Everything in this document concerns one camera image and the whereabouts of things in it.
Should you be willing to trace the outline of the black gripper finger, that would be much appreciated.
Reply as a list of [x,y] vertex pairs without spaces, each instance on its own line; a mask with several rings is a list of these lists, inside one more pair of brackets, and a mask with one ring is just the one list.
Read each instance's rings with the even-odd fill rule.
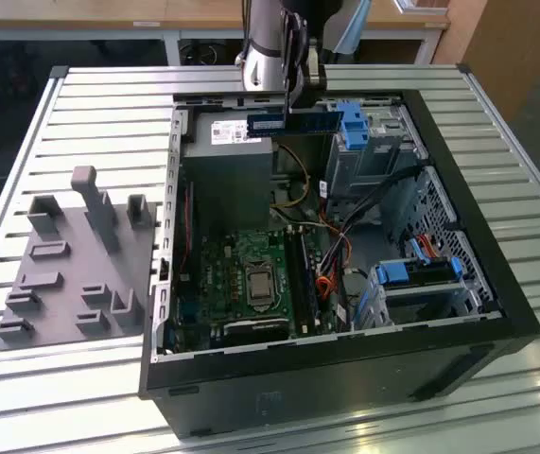
[[298,13],[284,12],[284,87],[286,109],[300,108],[299,98],[305,87],[304,64],[308,53],[306,20]]
[[316,38],[310,39],[307,57],[301,66],[301,108],[312,108],[325,89],[325,73],[319,57],[319,44]]

